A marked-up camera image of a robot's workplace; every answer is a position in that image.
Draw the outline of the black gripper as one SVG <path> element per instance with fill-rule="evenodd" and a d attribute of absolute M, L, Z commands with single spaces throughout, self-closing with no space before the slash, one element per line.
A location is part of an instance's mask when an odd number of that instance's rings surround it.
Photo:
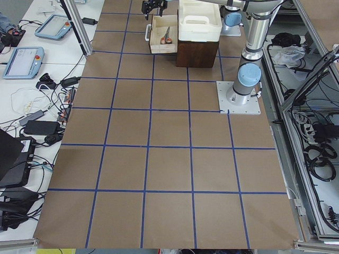
<path fill-rule="evenodd" d="M 149 18 L 149 8 L 159 8 L 159 16 L 163 16 L 163 11 L 167 9 L 166 0 L 149 0 L 143 1 L 141 11 L 145 16 L 145 19 Z"/>

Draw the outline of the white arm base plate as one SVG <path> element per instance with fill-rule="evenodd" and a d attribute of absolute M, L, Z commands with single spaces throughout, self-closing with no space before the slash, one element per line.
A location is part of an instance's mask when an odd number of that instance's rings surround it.
<path fill-rule="evenodd" d="M 216 81 L 221 114 L 260 115 L 257 92 L 252 89 L 249 95 L 238 95 L 233 90 L 233 81 Z"/>

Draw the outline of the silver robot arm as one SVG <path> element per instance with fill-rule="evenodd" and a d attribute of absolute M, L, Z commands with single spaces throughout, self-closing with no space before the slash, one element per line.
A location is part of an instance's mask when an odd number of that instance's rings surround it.
<path fill-rule="evenodd" d="M 263 56 L 263 43 L 268 29 L 283 1 L 212 1 L 225 7 L 235 7 L 251 15 L 245 48 L 239 64 L 237 78 L 227 96 L 231 101 L 248 99 L 261 78 L 259 67 Z"/>

